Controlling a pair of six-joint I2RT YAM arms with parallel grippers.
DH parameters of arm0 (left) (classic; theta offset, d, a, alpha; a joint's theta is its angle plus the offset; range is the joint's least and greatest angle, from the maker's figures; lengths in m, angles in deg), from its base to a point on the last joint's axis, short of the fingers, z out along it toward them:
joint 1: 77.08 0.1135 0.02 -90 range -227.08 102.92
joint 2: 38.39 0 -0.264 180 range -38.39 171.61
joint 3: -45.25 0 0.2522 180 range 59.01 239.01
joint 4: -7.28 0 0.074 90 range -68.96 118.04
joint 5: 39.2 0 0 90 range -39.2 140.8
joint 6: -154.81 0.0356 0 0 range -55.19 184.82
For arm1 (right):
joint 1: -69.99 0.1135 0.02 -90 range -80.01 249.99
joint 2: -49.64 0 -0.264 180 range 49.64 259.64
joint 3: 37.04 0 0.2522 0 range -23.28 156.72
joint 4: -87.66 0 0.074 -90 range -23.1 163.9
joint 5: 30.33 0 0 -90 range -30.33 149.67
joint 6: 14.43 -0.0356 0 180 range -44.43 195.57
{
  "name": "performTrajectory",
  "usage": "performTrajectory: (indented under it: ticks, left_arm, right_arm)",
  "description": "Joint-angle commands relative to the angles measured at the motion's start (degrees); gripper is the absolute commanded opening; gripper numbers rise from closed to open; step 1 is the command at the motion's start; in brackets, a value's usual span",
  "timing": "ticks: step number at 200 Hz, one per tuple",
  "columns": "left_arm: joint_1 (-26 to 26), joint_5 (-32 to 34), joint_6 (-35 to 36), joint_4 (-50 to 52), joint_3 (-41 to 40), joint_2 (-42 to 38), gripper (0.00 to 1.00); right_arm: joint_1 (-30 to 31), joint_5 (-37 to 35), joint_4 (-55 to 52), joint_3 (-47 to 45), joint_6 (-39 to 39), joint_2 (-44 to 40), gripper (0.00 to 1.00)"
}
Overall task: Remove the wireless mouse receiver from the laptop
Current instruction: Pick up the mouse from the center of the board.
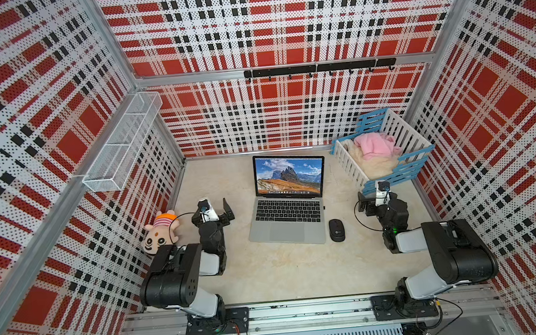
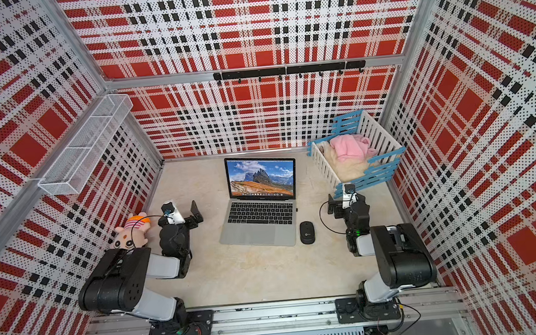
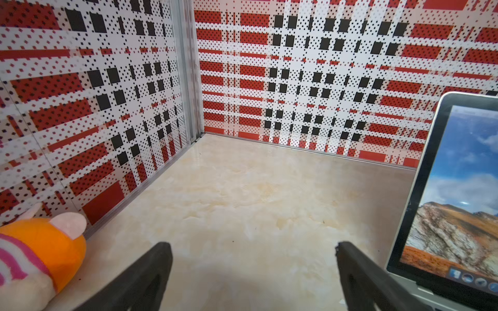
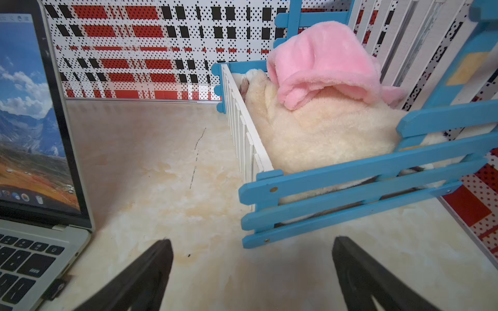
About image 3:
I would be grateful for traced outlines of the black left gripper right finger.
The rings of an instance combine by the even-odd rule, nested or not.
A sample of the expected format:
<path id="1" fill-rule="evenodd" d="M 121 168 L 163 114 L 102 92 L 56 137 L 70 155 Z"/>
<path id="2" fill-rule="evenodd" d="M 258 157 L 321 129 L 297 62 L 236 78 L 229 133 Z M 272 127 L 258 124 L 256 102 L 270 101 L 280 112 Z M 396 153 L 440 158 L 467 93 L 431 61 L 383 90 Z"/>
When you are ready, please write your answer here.
<path id="1" fill-rule="evenodd" d="M 351 242 L 335 249 L 348 310 L 428 309 Z"/>

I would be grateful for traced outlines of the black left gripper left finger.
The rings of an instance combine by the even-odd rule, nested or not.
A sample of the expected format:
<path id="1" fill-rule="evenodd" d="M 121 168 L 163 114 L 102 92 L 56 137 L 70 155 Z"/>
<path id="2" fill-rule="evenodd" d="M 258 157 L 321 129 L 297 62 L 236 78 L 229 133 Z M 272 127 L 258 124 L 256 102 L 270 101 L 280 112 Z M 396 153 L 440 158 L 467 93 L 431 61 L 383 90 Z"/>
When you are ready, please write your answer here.
<path id="1" fill-rule="evenodd" d="M 171 245 L 159 242 L 77 310 L 159 310 L 171 273 Z"/>

